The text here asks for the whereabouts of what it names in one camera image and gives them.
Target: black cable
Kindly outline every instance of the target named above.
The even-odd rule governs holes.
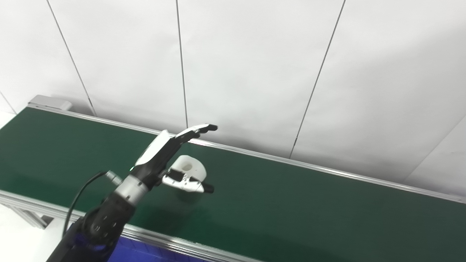
[[[94,180],[96,180],[97,178],[105,175],[107,173],[107,171],[104,171],[104,172],[99,172],[97,174],[95,174],[93,177],[91,177],[87,182],[86,184],[84,184],[81,188],[81,190],[78,192],[78,194],[75,196],[75,199],[73,199],[73,202],[71,202],[71,206],[69,207],[69,210],[68,210],[68,213],[66,214],[66,219],[65,219],[65,225],[63,226],[63,235],[62,237],[66,234],[66,230],[68,229],[68,223],[69,223],[69,219],[71,217],[71,213],[73,212],[73,209],[75,208],[75,205],[76,205],[76,202],[78,201],[78,198],[81,196],[82,192],[84,191],[84,189],[92,182],[94,182]]]

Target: connector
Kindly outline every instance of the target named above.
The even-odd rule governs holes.
[[[115,184],[116,186],[119,186],[121,185],[121,183],[123,182],[123,180],[115,173],[113,173],[111,170],[109,170],[105,176],[110,179],[110,181]]]

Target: black robot arm segment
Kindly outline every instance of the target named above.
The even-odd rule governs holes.
[[[139,157],[118,188],[97,208],[86,213],[71,226],[47,262],[107,261],[125,224],[133,216],[138,202],[154,186],[162,182],[189,192],[212,193],[213,187],[202,182],[206,171],[198,160],[180,156],[172,169],[165,169],[183,143],[192,138],[199,138],[201,133],[214,130],[217,130],[216,125],[201,124],[174,137],[171,137],[167,130],[162,131]],[[198,165],[199,169],[183,172],[182,181],[179,183],[169,181],[173,176],[170,171],[180,172],[179,166],[186,161]]]

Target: white wall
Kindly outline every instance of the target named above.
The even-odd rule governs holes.
[[[343,0],[49,1],[0,3],[15,111],[43,94],[171,132],[212,122],[207,140],[466,196],[462,0],[347,0],[336,29]]]
[[[6,125],[8,122],[10,122],[10,120],[13,119],[14,116],[15,114],[13,113],[7,113],[7,112],[0,111],[0,129],[4,125]]]

